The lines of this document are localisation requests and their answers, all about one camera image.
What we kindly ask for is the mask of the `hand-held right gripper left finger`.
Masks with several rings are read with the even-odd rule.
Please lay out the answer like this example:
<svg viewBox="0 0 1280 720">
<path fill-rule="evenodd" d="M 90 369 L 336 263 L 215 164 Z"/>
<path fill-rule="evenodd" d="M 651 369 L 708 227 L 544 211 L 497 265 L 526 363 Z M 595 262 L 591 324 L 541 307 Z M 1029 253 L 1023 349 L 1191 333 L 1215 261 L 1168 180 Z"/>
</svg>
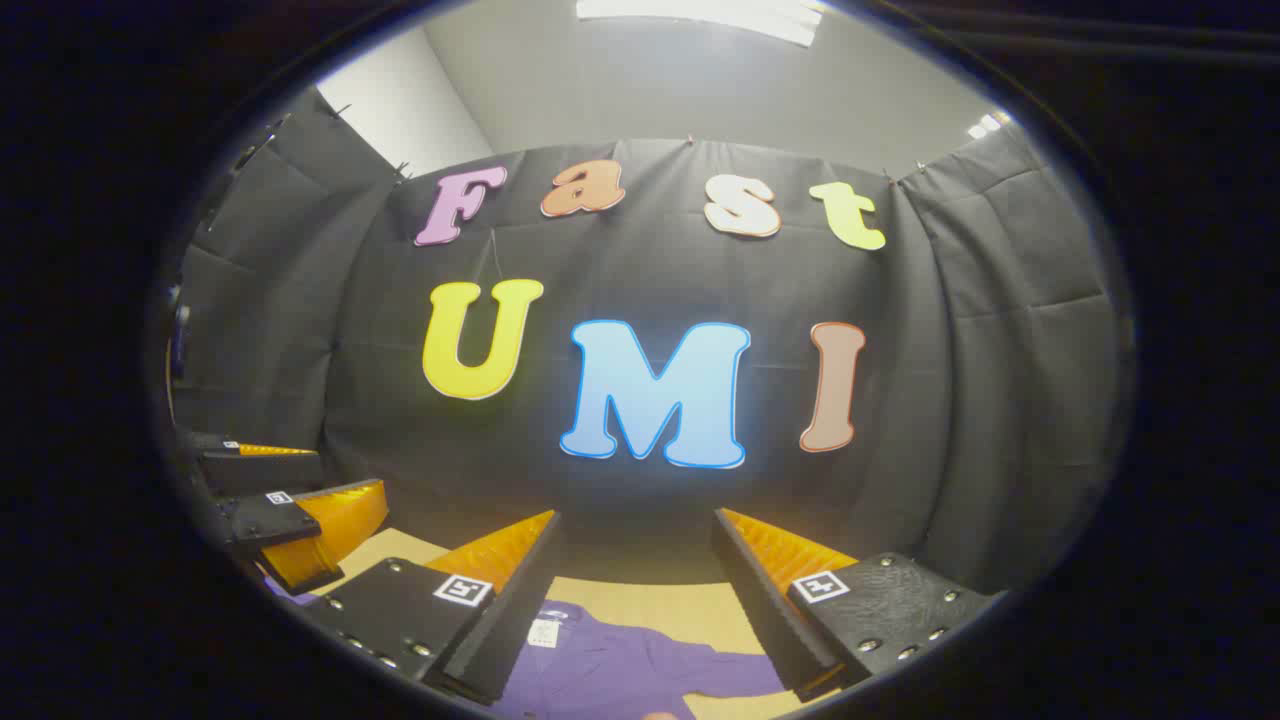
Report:
<svg viewBox="0 0 1280 720">
<path fill-rule="evenodd" d="M 410 682 L 493 705 L 561 550 L 561 514 L 540 512 L 430 562 L 384 559 L 306 605 L 303 615 Z"/>
</svg>

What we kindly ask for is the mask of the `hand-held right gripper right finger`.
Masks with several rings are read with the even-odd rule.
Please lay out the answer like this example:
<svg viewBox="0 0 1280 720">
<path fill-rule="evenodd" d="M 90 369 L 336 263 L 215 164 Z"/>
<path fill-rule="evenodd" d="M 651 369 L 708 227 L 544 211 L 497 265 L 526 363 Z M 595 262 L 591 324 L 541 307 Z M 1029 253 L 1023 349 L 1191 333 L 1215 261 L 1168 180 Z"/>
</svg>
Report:
<svg viewBox="0 0 1280 720">
<path fill-rule="evenodd" d="M 902 553 L 855 559 L 730 509 L 713 512 L 712 547 L 800 701 L 906 666 L 1004 600 Z"/>
</svg>

